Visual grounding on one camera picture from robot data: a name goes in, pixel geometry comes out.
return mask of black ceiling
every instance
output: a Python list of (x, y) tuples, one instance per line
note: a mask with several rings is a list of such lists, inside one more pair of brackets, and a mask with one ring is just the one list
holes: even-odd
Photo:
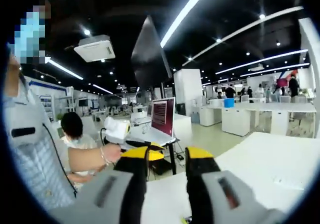
[[(131, 53), (147, 15), (151, 15), (160, 39), (188, 0), (50, 0), (51, 20), (45, 49), (57, 63), (79, 74), (84, 80), (76, 79), (50, 64), (23, 65), (25, 75), (40, 79), (41, 73), (56, 77), (63, 86), (97, 92), (94, 83), (111, 92), (118, 93), (118, 83), (129, 88), (137, 87), (131, 67)], [(300, 0), (200, 0), (179, 25), (164, 47), (170, 67), (181, 69), (188, 57), (234, 31), (256, 21), (259, 15), (299, 6)], [(220, 43), (199, 56), (185, 68), (204, 70), (203, 77), (211, 82), (222, 78), (234, 78), (248, 73), (248, 67), (216, 75), (216, 72), (262, 58), (296, 51), (301, 48), (298, 17), (302, 11), (293, 12), (263, 22), (239, 35)], [(92, 35), (110, 36), (115, 59), (104, 63), (85, 62), (75, 51), (80, 39), (86, 36), (83, 27)], [(263, 64), (269, 68), (298, 64), (299, 55), (270, 60)], [(47, 82), (57, 80), (45, 76)], [(173, 80), (166, 85), (172, 86)]]

